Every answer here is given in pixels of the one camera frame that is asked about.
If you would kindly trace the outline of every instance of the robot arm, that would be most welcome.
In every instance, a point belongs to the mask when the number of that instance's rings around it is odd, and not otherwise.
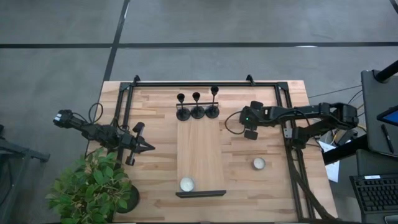
[[[262,103],[252,101],[250,106],[242,109],[239,122],[245,127],[245,138],[256,140],[258,126],[272,126],[283,124],[296,119],[320,118],[321,121],[305,128],[293,127],[284,129],[291,146],[304,149],[307,141],[314,136],[323,135],[338,128],[348,130],[357,127],[358,115],[356,108],[345,103],[320,103],[318,105],[283,108],[280,106],[263,106]]]
[[[81,131],[81,135],[88,140],[98,141],[101,146],[115,150],[117,148],[130,149],[130,156],[127,157],[126,164],[133,166],[135,153],[142,153],[154,150],[155,147],[145,142],[142,137],[144,123],[138,122],[132,129],[136,136],[132,136],[128,131],[118,132],[118,128],[110,124],[92,124],[74,116],[71,110],[60,110],[53,120],[53,123],[60,128],[74,128]]]

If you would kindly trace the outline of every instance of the monitor screen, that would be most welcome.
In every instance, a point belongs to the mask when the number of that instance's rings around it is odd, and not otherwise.
[[[377,120],[398,126],[398,106],[392,107],[387,111],[379,114],[377,116]]]
[[[394,111],[391,114],[387,114],[384,119],[398,123],[398,111]]]

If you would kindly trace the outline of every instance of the wooden board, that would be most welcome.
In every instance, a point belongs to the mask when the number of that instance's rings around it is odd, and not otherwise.
[[[183,177],[193,179],[193,191],[225,190],[218,118],[177,123],[177,191]]]
[[[303,81],[288,81],[293,106],[308,105]],[[99,123],[109,124],[114,115],[120,82],[104,82],[99,102],[104,115]],[[116,214],[115,222],[281,222],[297,221],[292,198],[286,153],[280,126],[259,127],[258,140],[234,135],[224,127],[225,119],[233,112],[250,105],[252,100],[266,106],[276,105],[271,87],[220,87],[216,101],[220,103],[220,144],[223,158],[225,188],[223,197],[178,198],[177,188],[177,94],[184,93],[187,103],[193,92],[201,94],[201,101],[210,101],[207,87],[135,88],[129,125],[145,123],[144,137],[156,150],[137,155],[134,167],[123,167],[132,183],[141,193],[137,208],[127,214]],[[123,99],[121,118],[126,96]],[[238,115],[233,116],[229,128],[242,130]],[[305,121],[298,121],[306,126]],[[91,142],[88,152],[99,145]],[[125,161],[128,150],[124,151]],[[317,147],[307,146],[303,151],[310,188],[319,202],[334,216],[336,208],[331,194],[322,154]],[[253,171],[251,161],[265,159],[264,170]]]

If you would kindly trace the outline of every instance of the potted plant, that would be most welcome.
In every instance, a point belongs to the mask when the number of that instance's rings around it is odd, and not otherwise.
[[[139,202],[139,192],[122,168],[114,170],[116,154],[102,156],[103,148],[82,156],[73,172],[67,169],[46,196],[49,207],[63,224],[106,223],[115,212],[130,212]]]

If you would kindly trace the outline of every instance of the keyboard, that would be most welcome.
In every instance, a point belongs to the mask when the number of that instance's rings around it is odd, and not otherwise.
[[[398,174],[349,177],[364,214],[398,212]]]

